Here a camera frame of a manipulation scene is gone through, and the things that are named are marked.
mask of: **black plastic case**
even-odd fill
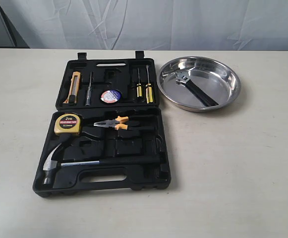
[[[149,78],[153,87],[154,102],[147,104],[145,85],[147,84],[146,65],[149,66]],[[143,98],[138,99],[136,85],[138,83],[138,68],[142,84]],[[75,71],[81,73],[77,103],[63,104],[67,98],[70,80]],[[85,106],[85,97],[92,77],[91,106]],[[121,99],[114,104],[101,101],[101,94],[106,90],[118,90]],[[164,189],[171,181],[167,156],[165,134],[161,111],[158,108],[159,94],[156,84],[155,65],[152,59],[144,58],[143,51],[136,51],[135,59],[93,59],[87,60],[86,53],[78,53],[78,60],[67,63],[62,84],[56,101],[58,112],[54,113],[48,130],[45,145],[40,157],[33,190],[41,197],[51,194],[71,194],[81,190],[100,190],[114,188]],[[76,114],[81,119],[81,131],[78,136],[68,134],[56,135],[54,126],[56,119],[63,114]],[[117,116],[142,116],[138,121],[128,121],[129,126],[153,126],[152,131],[114,130],[93,126],[97,121],[115,119]],[[134,161],[133,164],[70,166],[57,168],[54,182],[43,185],[45,172],[44,162],[54,148],[62,141],[61,147],[54,153],[53,160],[61,162],[79,162],[90,160]],[[154,159],[159,162],[137,164],[136,159]],[[124,180],[89,182],[87,178],[125,175]]]

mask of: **yellow-handled screwdriver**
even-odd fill
[[[149,70],[148,70],[148,65],[146,65],[146,71],[147,71],[147,84],[146,84],[146,101],[147,103],[153,103],[154,102],[154,97],[153,97],[153,86],[150,83],[149,80]]]
[[[140,83],[139,68],[137,68],[137,72],[138,72],[137,97],[141,98],[143,96],[143,93],[142,93],[142,84]]]

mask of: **metal bowl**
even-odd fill
[[[176,72],[179,71],[185,73],[218,105],[204,106],[186,87],[178,84]],[[231,68],[204,57],[182,57],[169,61],[161,68],[157,84],[176,106],[191,112],[207,112],[225,107],[238,97],[241,90],[241,82]]]

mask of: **case latch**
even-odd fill
[[[143,59],[144,58],[144,51],[135,51],[135,58],[136,59]]]
[[[86,60],[86,52],[79,52],[78,60]]]

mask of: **white curtain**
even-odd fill
[[[288,0],[0,0],[31,48],[288,50]]]

